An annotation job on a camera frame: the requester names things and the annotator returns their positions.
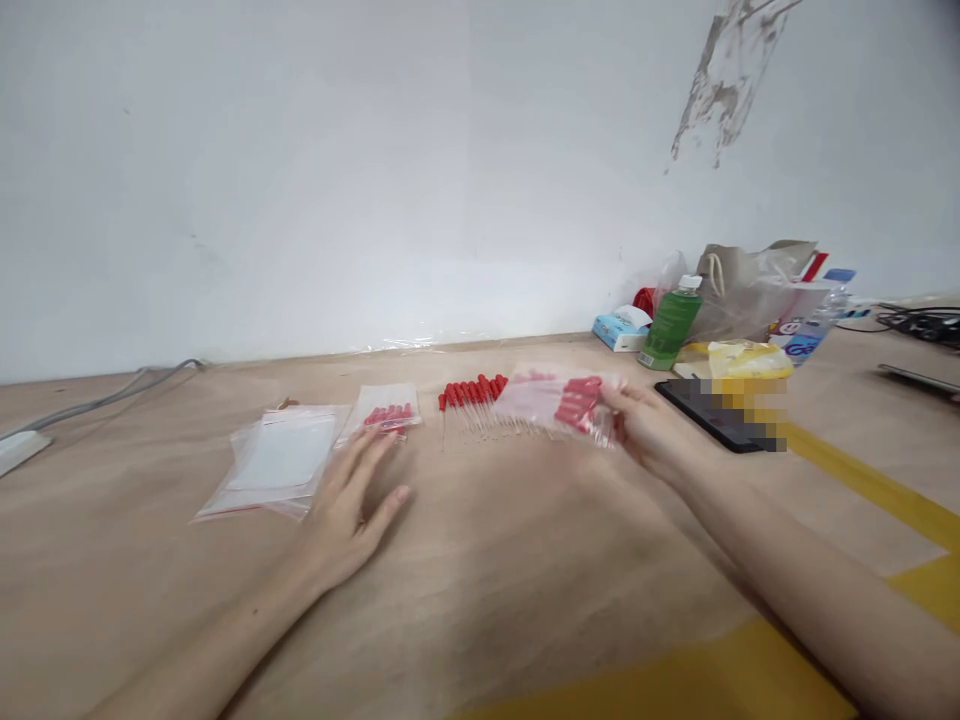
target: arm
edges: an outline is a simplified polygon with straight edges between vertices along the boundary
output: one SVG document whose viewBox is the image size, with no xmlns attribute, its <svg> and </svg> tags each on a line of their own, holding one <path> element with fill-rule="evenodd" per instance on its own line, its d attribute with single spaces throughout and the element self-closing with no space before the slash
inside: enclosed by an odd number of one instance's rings
<svg viewBox="0 0 960 720">
<path fill-rule="evenodd" d="M 213 720 L 264 655 L 325 592 L 373 555 L 409 495 L 394 490 L 364 523 L 360 506 L 396 440 L 379 426 L 355 437 L 325 474 L 293 551 L 219 617 L 171 647 L 88 720 Z"/>
<path fill-rule="evenodd" d="M 734 459 L 659 397 L 634 387 L 604 397 L 624 416 L 628 452 L 871 717 L 960 717 L 960 636 L 737 482 Z"/>
</svg>

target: hand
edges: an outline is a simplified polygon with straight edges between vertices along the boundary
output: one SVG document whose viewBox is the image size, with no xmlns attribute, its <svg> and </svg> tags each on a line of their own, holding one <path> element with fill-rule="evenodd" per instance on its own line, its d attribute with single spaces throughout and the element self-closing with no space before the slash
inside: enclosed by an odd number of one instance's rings
<svg viewBox="0 0 960 720">
<path fill-rule="evenodd" d="M 719 461 L 716 447 L 651 390 L 604 385 L 603 399 L 623 416 L 623 446 L 630 456 L 668 483 L 702 461 Z"/>
<path fill-rule="evenodd" d="M 319 496 L 297 536 L 291 569 L 307 573 L 317 597 L 363 567 L 410 496 L 410 488 L 401 485 L 368 521 L 361 515 L 370 481 L 397 441 L 397 433 L 378 436 L 379 432 L 380 425 L 366 426 L 340 450 L 324 473 Z"/>
</svg>

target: person's left hand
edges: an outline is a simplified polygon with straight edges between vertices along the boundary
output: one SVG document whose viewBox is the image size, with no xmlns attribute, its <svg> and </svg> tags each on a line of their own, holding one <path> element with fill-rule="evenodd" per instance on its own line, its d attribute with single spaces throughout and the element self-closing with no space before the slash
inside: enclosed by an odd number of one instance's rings
<svg viewBox="0 0 960 720">
<path fill-rule="evenodd" d="M 333 459 L 288 556 L 298 574 L 306 573 L 304 579 L 317 596 L 363 567 L 410 496 L 410 488 L 401 485 L 369 520 L 361 516 L 370 481 L 397 441 L 396 433 L 378 437 L 379 431 L 379 425 L 363 428 Z"/>
</svg>

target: water bottle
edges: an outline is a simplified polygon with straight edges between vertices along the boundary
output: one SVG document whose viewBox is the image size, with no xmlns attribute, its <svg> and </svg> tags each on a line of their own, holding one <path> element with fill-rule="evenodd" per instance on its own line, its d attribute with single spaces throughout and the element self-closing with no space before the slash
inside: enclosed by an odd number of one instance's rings
<svg viewBox="0 0 960 720">
<path fill-rule="evenodd" d="M 650 324 L 643 352 L 637 358 L 641 365 L 651 370 L 673 367 L 703 305 L 703 298 L 697 295 L 702 279 L 699 275 L 684 275 L 680 278 L 680 287 L 663 296 Z"/>
<path fill-rule="evenodd" d="M 854 270 L 835 268 L 828 270 L 827 274 L 823 276 L 823 279 L 827 282 L 834 283 L 833 289 L 827 294 L 816 312 L 807 318 L 801 328 L 797 330 L 793 339 L 783 347 L 783 351 L 790 358 L 794 367 L 800 367 L 806 362 L 807 358 L 823 342 L 827 333 L 830 332 L 830 328 L 843 317 L 847 310 L 847 298 L 850 297 L 850 293 L 847 292 L 847 283 L 853 280 L 853 276 L 856 274 Z"/>
</svg>

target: yellow floor marking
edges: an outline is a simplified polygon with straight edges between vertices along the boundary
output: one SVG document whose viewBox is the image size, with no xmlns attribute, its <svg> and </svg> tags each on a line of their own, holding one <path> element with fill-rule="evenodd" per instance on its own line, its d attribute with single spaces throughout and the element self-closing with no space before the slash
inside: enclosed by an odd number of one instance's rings
<svg viewBox="0 0 960 720">
<path fill-rule="evenodd" d="M 951 551 L 888 582 L 960 632 L 960 518 L 811 433 L 788 425 L 792 451 Z M 846 720 L 856 711 L 762 618 L 645 665 L 510 700 L 459 720 L 536 718 Z"/>
<path fill-rule="evenodd" d="M 960 517 L 792 423 L 787 447 L 879 508 L 952 553 L 960 553 Z"/>
</svg>

